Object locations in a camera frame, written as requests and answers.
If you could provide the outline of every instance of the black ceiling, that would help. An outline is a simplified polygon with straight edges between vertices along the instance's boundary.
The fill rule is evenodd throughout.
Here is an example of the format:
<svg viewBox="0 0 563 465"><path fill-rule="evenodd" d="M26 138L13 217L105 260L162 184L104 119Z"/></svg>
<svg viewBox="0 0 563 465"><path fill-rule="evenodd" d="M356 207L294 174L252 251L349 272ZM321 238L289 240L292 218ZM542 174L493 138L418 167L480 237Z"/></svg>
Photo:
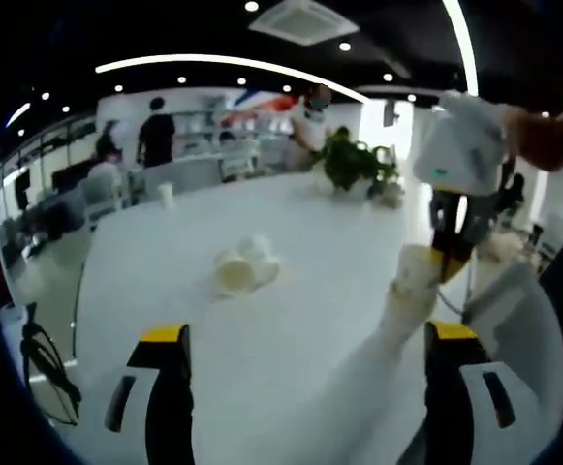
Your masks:
<svg viewBox="0 0 563 465"><path fill-rule="evenodd" d="M292 80L272 73L202 63L146 65L96 75L94 67L125 58L165 53L213 53L289 66L347 87L394 83L422 88L464 89L464 73L454 30L441 0L321 0L360 26L340 39L297 46L247 30L247 25L278 0L260 0L256 13L244 1L176 2L78 0L68 3L15 2L0 18L4 44L0 67L5 94L14 111L32 106L25 124L44 125L60 116L62 105L91 109L119 83L126 91L176 85L235 85L238 77L262 89ZM480 94L534 109L563 108L563 46L553 30L523 0L461 0L474 45ZM398 74L395 61L409 72Z"/></svg>

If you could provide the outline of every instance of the air conditioner vent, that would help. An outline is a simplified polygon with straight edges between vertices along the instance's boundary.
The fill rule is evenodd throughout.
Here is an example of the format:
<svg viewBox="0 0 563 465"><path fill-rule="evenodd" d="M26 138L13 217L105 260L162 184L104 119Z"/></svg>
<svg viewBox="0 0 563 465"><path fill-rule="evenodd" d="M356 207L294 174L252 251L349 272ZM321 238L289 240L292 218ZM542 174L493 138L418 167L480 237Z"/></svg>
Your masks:
<svg viewBox="0 0 563 465"><path fill-rule="evenodd" d="M285 0L260 15L249 29L301 46L313 46L353 34L359 27L312 0Z"/></svg>

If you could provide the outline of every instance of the paper cup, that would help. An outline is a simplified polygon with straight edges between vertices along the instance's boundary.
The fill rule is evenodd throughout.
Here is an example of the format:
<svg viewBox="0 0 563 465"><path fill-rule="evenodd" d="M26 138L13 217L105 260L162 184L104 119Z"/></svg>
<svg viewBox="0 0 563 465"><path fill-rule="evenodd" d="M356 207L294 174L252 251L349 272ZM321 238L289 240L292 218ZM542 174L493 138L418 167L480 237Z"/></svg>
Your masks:
<svg viewBox="0 0 563 465"><path fill-rule="evenodd" d="M158 190L161 193L161 199L165 208L173 210L173 185L170 182L166 182L158 186Z"/></svg>
<svg viewBox="0 0 563 465"><path fill-rule="evenodd" d="M281 264L276 257L264 256L249 261L255 275L258 286L263 286L276 279L281 270Z"/></svg>
<svg viewBox="0 0 563 465"><path fill-rule="evenodd" d="M214 279L225 295L240 295L257 285L253 266L236 252L222 252L214 258Z"/></svg>
<svg viewBox="0 0 563 465"><path fill-rule="evenodd" d="M252 235L245 237L238 243L238 254L246 260L261 260L272 255L272 245L267 237L263 235Z"/></svg>
<svg viewBox="0 0 563 465"><path fill-rule="evenodd" d="M238 243L238 254L251 264L255 280L259 286L273 281L280 271L279 259L272 254L272 246L267 237L252 235Z"/></svg>

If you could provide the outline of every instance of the white chair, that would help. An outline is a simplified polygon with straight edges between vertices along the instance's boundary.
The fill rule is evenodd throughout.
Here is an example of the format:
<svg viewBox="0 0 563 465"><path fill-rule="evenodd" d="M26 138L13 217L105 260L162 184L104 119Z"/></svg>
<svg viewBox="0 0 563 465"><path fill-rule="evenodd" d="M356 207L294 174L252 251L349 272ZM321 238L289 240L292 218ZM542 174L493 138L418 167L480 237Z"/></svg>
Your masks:
<svg viewBox="0 0 563 465"><path fill-rule="evenodd" d="M221 172L216 158L201 158L166 163L145 169L145 196L148 200L160 198L158 186L170 182L173 192L196 191L221 184Z"/></svg>
<svg viewBox="0 0 563 465"><path fill-rule="evenodd" d="M227 141L222 144L220 154L224 179L248 175L254 171L254 160L259 160L260 144L257 140Z"/></svg>
<svg viewBox="0 0 563 465"><path fill-rule="evenodd" d="M78 184L78 189L85 205L85 224L90 230L96 228L103 216L122 207L123 199L113 196L113 178L110 174L85 178Z"/></svg>

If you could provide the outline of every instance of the green plant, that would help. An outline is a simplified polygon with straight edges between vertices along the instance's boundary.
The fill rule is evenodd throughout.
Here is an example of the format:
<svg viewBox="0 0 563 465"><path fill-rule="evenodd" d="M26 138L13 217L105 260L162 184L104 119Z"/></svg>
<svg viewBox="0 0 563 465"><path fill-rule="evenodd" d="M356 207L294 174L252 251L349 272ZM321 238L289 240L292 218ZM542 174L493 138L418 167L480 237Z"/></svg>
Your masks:
<svg viewBox="0 0 563 465"><path fill-rule="evenodd" d="M397 163L388 147L370 149L364 142L352 142L343 134L328 138L318 159L324 160L325 174L333 186L344 191L360 179L385 184L397 176Z"/></svg>

